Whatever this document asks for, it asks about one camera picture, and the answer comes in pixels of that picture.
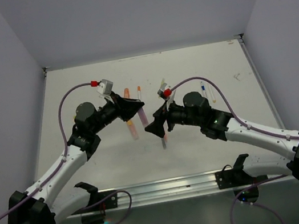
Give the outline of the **blue white marker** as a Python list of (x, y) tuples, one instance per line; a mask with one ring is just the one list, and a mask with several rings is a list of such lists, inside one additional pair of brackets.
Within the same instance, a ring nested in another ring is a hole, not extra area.
[(201, 92), (202, 92), (203, 97), (208, 98), (207, 92), (206, 92), (206, 89), (205, 89), (205, 84), (204, 84), (203, 81), (200, 82), (200, 86), (201, 86)]

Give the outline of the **yellow white marker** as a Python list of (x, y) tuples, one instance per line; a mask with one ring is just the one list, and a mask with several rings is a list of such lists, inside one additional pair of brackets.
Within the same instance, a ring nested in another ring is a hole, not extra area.
[(213, 103), (216, 103), (217, 101), (216, 101), (216, 97), (215, 97), (215, 92), (213, 90), (213, 86), (210, 83), (208, 83), (207, 86), (208, 86), (209, 95), (211, 96), (211, 101)]

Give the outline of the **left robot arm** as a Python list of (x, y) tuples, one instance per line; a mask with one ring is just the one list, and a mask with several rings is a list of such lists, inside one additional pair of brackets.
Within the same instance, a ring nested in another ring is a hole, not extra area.
[(97, 187), (79, 182), (69, 196), (59, 193), (96, 152), (100, 144), (98, 132), (116, 119), (129, 121), (143, 106), (141, 100), (115, 93), (98, 109), (90, 102), (80, 104), (62, 155), (25, 192), (15, 191), (10, 196), (7, 224), (60, 224), (78, 210), (97, 209), (100, 203)]

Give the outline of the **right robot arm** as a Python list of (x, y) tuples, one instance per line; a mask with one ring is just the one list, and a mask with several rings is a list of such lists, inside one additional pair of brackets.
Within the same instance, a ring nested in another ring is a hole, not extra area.
[(164, 103), (153, 115), (145, 131), (164, 137), (164, 125), (172, 131), (175, 125), (197, 126), (210, 139), (241, 142), (273, 152), (260, 158), (241, 154), (232, 168), (236, 182), (246, 184), (262, 175), (292, 175), (299, 180), (299, 131), (256, 127), (235, 118), (232, 113), (211, 108), (198, 92), (183, 96), (183, 105)]

